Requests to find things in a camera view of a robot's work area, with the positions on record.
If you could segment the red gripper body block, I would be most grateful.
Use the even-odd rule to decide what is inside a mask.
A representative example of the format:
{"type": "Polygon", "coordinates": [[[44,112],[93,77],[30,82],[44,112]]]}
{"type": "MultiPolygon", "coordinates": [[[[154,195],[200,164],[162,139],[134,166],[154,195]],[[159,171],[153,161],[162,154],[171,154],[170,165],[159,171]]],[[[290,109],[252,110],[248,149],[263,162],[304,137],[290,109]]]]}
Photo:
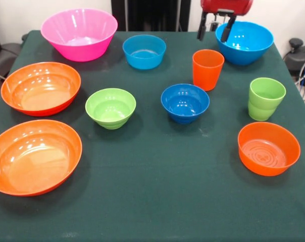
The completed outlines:
{"type": "Polygon", "coordinates": [[[201,0],[203,12],[219,15],[246,15],[253,3],[253,0],[201,0]]]}

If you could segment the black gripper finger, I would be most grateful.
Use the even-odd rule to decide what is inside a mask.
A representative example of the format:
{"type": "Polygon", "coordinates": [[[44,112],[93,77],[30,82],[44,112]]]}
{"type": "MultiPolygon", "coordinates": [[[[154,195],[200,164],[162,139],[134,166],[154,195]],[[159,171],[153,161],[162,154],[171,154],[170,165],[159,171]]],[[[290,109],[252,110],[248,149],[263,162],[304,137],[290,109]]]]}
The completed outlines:
{"type": "Polygon", "coordinates": [[[221,36],[221,42],[226,42],[227,41],[227,39],[230,35],[230,32],[231,32],[232,26],[235,23],[235,20],[236,20],[236,16],[231,16],[230,17],[226,27],[223,30],[223,33],[222,33],[222,36],[221,36]]]}
{"type": "Polygon", "coordinates": [[[200,41],[203,40],[205,31],[206,31],[207,14],[208,14],[207,12],[202,11],[199,29],[197,32],[197,39],[200,41]]]}

